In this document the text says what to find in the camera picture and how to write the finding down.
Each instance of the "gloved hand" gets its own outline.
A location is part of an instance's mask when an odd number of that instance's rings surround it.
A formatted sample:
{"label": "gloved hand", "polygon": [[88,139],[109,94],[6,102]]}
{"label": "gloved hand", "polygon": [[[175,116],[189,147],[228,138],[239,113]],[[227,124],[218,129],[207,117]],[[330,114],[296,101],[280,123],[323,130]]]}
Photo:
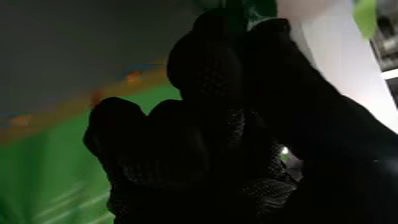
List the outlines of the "gloved hand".
{"label": "gloved hand", "polygon": [[145,117],[116,98],[92,110],[84,145],[111,183],[115,222],[257,223],[294,189],[275,142],[243,101],[243,70],[223,16],[203,14],[166,66],[182,101]]}

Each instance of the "green surface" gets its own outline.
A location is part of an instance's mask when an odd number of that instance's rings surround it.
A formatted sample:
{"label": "green surface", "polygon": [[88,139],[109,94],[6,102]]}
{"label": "green surface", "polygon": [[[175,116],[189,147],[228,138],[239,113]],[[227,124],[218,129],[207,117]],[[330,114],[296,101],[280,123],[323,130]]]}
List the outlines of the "green surface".
{"label": "green surface", "polygon": [[358,0],[353,18],[363,39],[370,39],[376,31],[376,0]]}
{"label": "green surface", "polygon": [[[150,111],[177,99],[164,85],[122,97]],[[88,112],[17,142],[0,146],[0,223],[111,223],[108,181],[81,136]]]}

